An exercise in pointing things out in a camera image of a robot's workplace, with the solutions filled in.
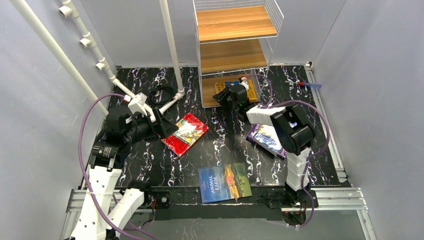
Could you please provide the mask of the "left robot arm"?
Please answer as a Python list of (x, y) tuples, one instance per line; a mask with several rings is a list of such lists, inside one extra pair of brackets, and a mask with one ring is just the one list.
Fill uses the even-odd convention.
[(123, 236), (138, 239), (124, 228), (136, 209), (146, 201), (146, 183), (131, 183), (113, 209), (110, 204), (132, 144), (164, 139), (178, 130), (177, 125), (165, 119), (157, 108), (153, 109), (153, 116), (155, 121), (150, 115), (132, 113), (126, 106), (110, 109), (105, 128), (92, 146), (89, 170), (83, 161), (82, 140), (78, 140), (78, 160), (87, 189), (69, 239), (118, 240)]

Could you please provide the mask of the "red treehouse book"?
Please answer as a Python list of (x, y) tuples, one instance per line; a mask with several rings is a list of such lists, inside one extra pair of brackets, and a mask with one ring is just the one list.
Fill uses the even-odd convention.
[(178, 157), (183, 156), (209, 130), (209, 127), (192, 113), (184, 116), (176, 126), (178, 130), (161, 141)]

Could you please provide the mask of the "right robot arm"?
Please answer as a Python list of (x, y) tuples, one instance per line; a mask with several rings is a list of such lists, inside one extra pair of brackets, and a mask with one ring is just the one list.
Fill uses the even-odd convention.
[(230, 85), (212, 97), (220, 106), (236, 113), (242, 121), (274, 128), (277, 139), (287, 152), (288, 174), (286, 187), (295, 193), (308, 191), (308, 164), (316, 131), (308, 121), (302, 107), (317, 114), (322, 113), (313, 105), (290, 100), (273, 106), (250, 102), (245, 86)]

